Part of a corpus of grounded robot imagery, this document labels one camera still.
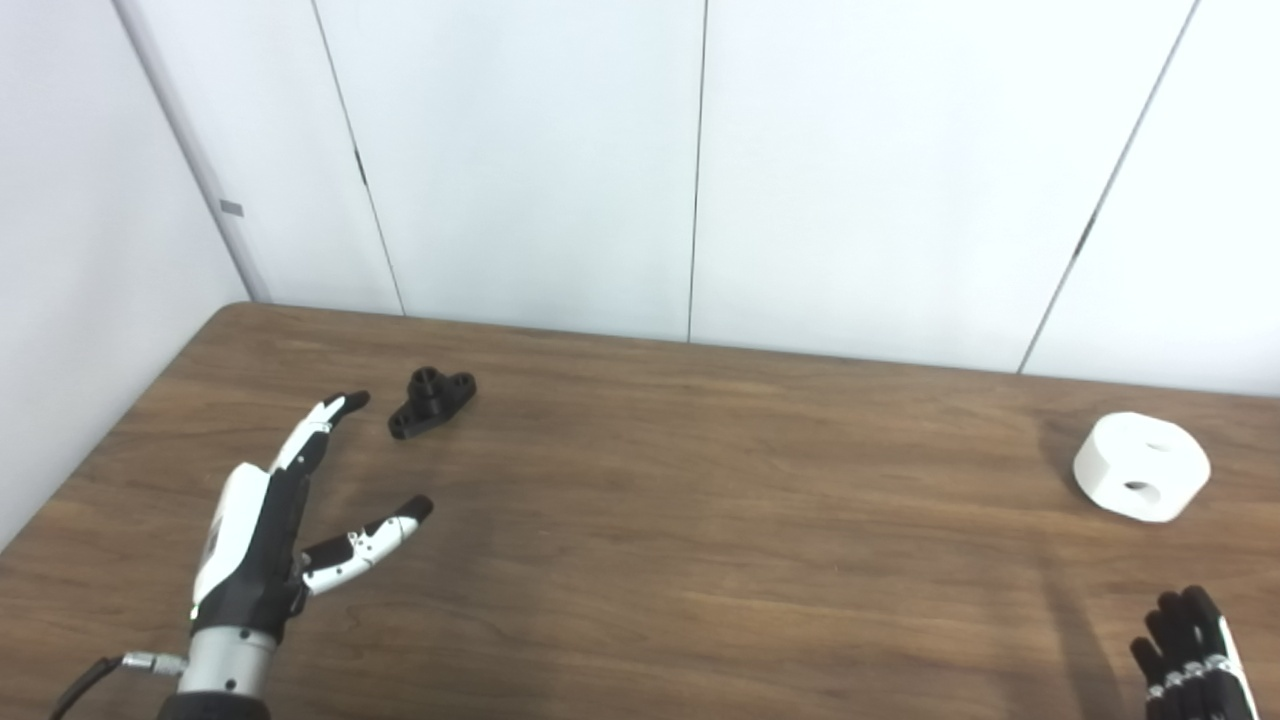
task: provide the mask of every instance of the cable connector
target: cable connector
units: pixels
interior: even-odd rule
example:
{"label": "cable connector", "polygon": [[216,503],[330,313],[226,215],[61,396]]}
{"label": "cable connector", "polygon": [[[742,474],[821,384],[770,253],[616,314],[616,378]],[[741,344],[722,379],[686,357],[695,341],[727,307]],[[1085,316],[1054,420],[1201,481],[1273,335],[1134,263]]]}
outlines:
{"label": "cable connector", "polygon": [[187,671],[187,659],[168,652],[125,652],[122,667],[177,678]]}

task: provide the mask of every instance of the table top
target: table top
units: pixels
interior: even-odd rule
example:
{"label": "table top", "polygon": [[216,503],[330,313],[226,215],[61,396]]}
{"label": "table top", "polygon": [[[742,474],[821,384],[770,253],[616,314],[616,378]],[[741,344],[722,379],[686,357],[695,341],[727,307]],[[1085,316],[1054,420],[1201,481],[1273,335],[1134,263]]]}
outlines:
{"label": "table top", "polygon": [[[421,365],[479,395],[394,441]],[[246,304],[0,553],[5,716],[99,656],[183,652],[227,474],[355,389],[301,543],[419,492],[436,511],[291,623],[279,720],[1138,719],[1128,642],[1189,583],[1280,711],[1277,401]],[[1169,525],[1070,479],[1116,410],[1213,461]],[[70,717],[150,719],[172,689],[118,673]]]}

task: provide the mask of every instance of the white cylindrical object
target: white cylindrical object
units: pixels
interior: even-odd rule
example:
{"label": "white cylindrical object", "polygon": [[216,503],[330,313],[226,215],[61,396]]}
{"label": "white cylindrical object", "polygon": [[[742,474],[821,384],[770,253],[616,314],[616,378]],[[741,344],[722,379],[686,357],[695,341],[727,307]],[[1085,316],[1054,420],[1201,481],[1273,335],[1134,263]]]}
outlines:
{"label": "white cylindrical object", "polygon": [[1190,433],[1138,413],[1103,415],[1075,455],[1075,482],[1089,500],[1144,523],[1176,518],[1208,475]]}

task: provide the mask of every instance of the black cable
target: black cable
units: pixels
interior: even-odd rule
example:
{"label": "black cable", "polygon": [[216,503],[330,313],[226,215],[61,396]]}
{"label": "black cable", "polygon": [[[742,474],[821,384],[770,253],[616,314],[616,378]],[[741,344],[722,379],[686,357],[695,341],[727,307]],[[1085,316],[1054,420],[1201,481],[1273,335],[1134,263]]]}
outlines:
{"label": "black cable", "polygon": [[67,688],[67,692],[58,698],[54,703],[54,711],[49,714],[49,720],[63,720],[63,715],[76,705],[76,701],[81,698],[82,694],[88,692],[90,688],[97,684],[99,680],[111,674],[113,670],[120,666],[124,661],[124,656],[119,657],[100,657],[97,662],[84,670],[84,674],[76,678],[76,682]]}

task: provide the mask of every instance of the black 3d-printed part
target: black 3d-printed part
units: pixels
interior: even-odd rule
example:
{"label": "black 3d-printed part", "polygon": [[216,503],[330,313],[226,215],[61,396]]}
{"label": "black 3d-printed part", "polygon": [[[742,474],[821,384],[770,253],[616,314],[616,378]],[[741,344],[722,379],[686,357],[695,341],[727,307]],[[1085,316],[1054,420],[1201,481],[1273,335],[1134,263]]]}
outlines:
{"label": "black 3d-printed part", "polygon": [[396,439],[443,425],[476,396],[476,378],[471,373],[445,375],[435,368],[419,368],[408,379],[408,402],[392,413],[387,428]]}

